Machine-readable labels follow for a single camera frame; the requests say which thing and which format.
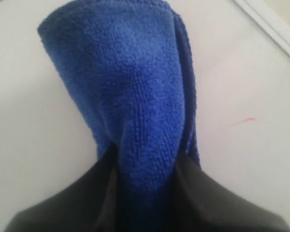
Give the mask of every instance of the red mark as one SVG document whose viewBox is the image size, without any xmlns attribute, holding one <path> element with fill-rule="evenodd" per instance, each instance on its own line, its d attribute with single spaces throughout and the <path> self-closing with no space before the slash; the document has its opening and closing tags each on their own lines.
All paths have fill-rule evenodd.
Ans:
<svg viewBox="0 0 290 232">
<path fill-rule="evenodd" d="M 244 119 L 242 121 L 239 121 L 239 122 L 236 122 L 236 123 L 232 124 L 231 127 L 237 126 L 238 124 L 241 124 L 241 123 L 244 123 L 244 122 L 251 122 L 251 121 L 255 121 L 255 120 L 256 120 L 256 118 L 249 117 L 249 118 L 246 118 L 246 119 Z"/>
</svg>

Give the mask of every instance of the blue towel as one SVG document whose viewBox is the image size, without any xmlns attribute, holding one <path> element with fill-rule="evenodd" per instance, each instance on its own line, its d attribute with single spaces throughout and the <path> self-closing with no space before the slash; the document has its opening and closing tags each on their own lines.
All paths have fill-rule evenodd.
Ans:
<svg viewBox="0 0 290 232">
<path fill-rule="evenodd" d="M 161 0 L 76 0 L 38 32 L 98 156 L 111 143 L 119 147 L 121 219 L 131 232 L 168 231 L 178 151 L 199 164 L 194 73 L 180 16 Z"/>
</svg>

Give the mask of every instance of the towel fold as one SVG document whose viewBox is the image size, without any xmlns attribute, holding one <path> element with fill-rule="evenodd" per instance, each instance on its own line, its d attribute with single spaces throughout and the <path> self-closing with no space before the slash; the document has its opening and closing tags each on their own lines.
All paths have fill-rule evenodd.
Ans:
<svg viewBox="0 0 290 232">
<path fill-rule="evenodd" d="M 76 0 L 38 28 L 100 157 L 119 147 L 119 215 L 131 232 L 168 231 L 179 150 L 199 164 L 187 32 L 161 0 Z"/>
</svg>

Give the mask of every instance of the microfiber towel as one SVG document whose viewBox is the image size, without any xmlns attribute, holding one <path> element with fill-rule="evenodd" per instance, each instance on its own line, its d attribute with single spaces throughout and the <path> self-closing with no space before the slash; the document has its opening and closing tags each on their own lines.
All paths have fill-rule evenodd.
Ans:
<svg viewBox="0 0 290 232">
<path fill-rule="evenodd" d="M 131 232 L 169 231 L 178 151 L 199 164 L 195 78 L 180 16 L 161 0 L 76 0 L 38 32 L 98 156 L 112 143 L 119 148 L 120 220 Z"/>
</svg>

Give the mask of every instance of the white frame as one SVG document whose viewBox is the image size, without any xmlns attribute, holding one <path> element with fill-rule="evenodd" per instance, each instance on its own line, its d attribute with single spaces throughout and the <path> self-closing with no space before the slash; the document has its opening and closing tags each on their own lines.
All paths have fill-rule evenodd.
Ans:
<svg viewBox="0 0 290 232">
<path fill-rule="evenodd" d="M 290 56 L 290 27 L 262 0 L 233 0 Z"/>
</svg>

